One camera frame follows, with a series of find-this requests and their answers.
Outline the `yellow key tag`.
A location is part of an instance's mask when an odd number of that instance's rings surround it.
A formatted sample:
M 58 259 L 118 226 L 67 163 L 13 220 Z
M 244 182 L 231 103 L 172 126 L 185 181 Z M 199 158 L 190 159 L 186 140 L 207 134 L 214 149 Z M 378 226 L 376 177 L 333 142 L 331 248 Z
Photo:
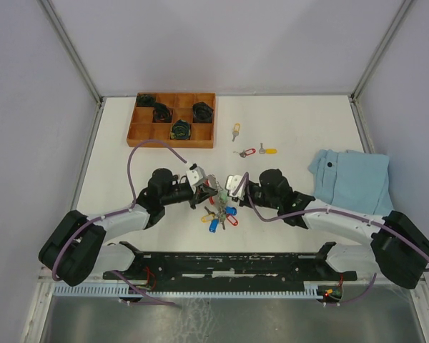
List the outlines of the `yellow key tag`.
M 216 218 L 215 214 L 206 214 L 201 218 L 202 222 L 210 222 Z

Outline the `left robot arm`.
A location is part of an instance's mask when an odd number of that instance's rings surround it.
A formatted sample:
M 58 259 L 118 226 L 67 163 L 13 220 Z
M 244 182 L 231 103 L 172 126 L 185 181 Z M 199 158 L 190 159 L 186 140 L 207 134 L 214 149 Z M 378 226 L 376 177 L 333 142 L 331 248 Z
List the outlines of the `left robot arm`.
M 106 243 L 153 227 L 165 215 L 168 205 L 188 202 L 194 209 L 217 193 L 198 166 L 183 177 L 165 168 L 156 169 L 147 187 L 128 207 L 97 216 L 77 210 L 68 212 L 44 243 L 38 260 L 54 273 L 55 279 L 72 287 L 91 274 L 110 271 L 135 279 L 144 270 L 138 249 L 126 242 Z

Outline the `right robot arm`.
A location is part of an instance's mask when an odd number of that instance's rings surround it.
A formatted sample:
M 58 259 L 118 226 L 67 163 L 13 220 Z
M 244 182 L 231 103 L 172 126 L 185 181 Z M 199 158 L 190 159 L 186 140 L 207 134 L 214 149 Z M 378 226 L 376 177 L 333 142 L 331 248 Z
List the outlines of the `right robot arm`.
M 392 210 L 382 216 L 334 207 L 293 190 L 279 169 L 264 171 L 257 183 L 250 181 L 248 173 L 229 176 L 225 185 L 229 197 L 241 207 L 277 212 L 271 218 L 260 216 L 263 222 L 282 221 L 350 240 L 349 245 L 323 245 L 322 257 L 313 263 L 321 279 L 331 279 L 337 273 L 364 272 L 382 274 L 402 288 L 414 289 L 422 275 L 429 272 L 429 239 L 402 212 Z

